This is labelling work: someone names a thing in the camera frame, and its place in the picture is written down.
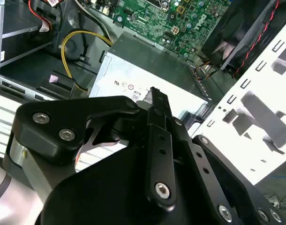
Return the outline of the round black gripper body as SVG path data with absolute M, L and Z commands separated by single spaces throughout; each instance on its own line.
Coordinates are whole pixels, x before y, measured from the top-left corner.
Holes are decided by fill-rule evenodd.
M 145 194 L 146 152 L 120 150 L 62 181 L 45 202 L 43 225 L 217 225 L 196 176 L 174 161 L 176 205 L 165 212 Z

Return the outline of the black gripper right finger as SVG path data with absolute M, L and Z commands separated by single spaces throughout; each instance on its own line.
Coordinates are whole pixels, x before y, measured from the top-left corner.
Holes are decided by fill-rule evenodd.
M 196 180 L 208 225 L 284 225 L 278 210 L 205 136 L 191 138 L 182 122 L 169 119 L 173 144 Z

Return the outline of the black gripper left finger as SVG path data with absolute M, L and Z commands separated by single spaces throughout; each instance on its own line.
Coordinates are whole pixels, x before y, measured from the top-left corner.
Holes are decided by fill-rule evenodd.
M 94 148 L 126 141 L 124 149 L 146 152 L 144 180 L 147 199 L 163 211 L 176 202 L 172 136 L 166 125 L 172 117 L 168 97 L 151 88 L 143 109 L 126 96 L 94 97 L 27 103 L 15 114 L 7 154 L 28 150 L 50 166 L 62 170 L 60 180 L 75 175 L 70 171 L 79 154 Z

